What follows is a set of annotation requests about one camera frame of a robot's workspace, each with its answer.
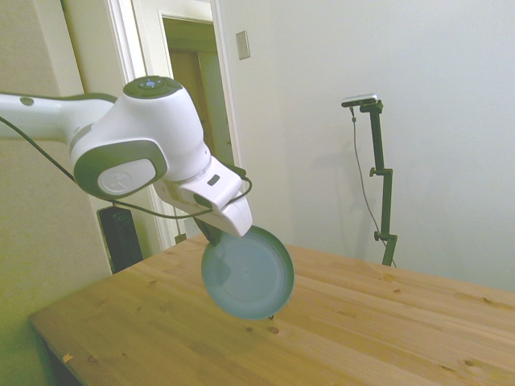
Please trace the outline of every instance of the door frame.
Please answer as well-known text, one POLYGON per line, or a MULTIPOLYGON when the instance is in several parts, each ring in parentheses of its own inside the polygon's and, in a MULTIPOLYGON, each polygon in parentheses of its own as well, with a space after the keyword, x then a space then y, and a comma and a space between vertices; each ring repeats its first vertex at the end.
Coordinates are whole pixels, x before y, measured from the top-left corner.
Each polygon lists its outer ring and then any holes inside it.
MULTIPOLYGON (((109 16, 111 23, 113 24, 113 30, 116 38, 118 47, 118 53, 120 55, 120 61, 122 63, 122 71, 126 82, 138 78, 140 76, 147 75, 147 69, 145 65, 145 58, 143 52, 145 51, 142 47, 140 36, 138 33, 138 26, 136 24, 136 18, 134 12, 136 12, 132 0, 106 0, 109 8, 109 16)), ((243 167, 241 164, 240 146, 237 135, 236 116, 234 113, 234 99, 233 90, 231 87, 231 78, 229 74, 229 62, 227 47, 223 39, 224 27, 220 15, 220 3, 219 0, 211 0, 211 12, 212 12, 212 23, 215 30, 216 49, 218 50, 218 58, 220 61, 220 72, 222 78, 222 88, 224 90, 225 108, 227 110, 227 118, 229 121, 229 135, 231 137, 231 147, 233 148, 234 164, 239 167, 243 167)), ((162 21, 164 17, 174 18, 173 14, 164 13, 160 10, 156 10, 159 13, 159 19, 162 21)), ((176 18, 185 19, 184 17, 176 16, 176 18)), ((162 34, 164 41, 166 42, 166 36, 164 35, 164 26, 162 25, 162 34)), ((168 76, 171 74, 171 63, 170 55, 168 52, 167 44, 164 44, 163 49, 166 52, 168 61, 169 73, 164 74, 168 76)), ((173 211, 170 206, 165 206, 163 201, 158 197, 155 189, 150 187, 148 189, 150 196, 151 210, 163 213, 169 216, 176 216, 175 208, 173 211)), ((162 250, 167 249, 175 245, 174 235, 179 230, 179 224, 173 224, 170 220, 166 220, 161 217, 154 217, 154 224, 157 228, 157 234, 159 238, 159 245, 162 250)))

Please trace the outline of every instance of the wooden table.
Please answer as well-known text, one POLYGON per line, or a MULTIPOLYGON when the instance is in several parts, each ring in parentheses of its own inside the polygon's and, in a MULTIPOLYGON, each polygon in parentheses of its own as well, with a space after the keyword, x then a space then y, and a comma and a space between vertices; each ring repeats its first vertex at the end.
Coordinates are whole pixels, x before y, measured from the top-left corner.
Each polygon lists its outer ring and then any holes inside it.
POLYGON ((291 300, 246 321, 186 240, 31 316, 91 385, 515 385, 515 294, 288 247, 291 300))

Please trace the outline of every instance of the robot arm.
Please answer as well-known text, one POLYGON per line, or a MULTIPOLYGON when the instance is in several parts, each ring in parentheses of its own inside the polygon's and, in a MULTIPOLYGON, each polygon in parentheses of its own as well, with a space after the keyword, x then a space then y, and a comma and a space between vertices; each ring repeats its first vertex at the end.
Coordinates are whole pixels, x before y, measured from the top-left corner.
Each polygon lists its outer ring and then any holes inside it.
MULTIPOLYGON (((222 231, 243 236, 252 225, 241 177, 204 143, 195 106, 181 84, 148 76, 115 100, 103 94, 64 99, 0 94, 0 115, 33 139, 68 144, 76 183, 114 200, 154 184, 159 197, 222 231)), ((17 134, 0 124, 0 138, 17 134)))

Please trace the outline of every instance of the blue plastic plate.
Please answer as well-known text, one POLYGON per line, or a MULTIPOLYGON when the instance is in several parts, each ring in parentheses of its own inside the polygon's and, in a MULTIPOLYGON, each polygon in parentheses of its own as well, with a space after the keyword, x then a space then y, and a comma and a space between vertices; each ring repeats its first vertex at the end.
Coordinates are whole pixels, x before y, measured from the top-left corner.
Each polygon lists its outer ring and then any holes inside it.
POLYGON ((293 290, 293 262, 285 246, 264 229, 243 237, 224 233, 202 258, 202 278, 211 299, 242 319, 264 319, 288 302, 293 290))

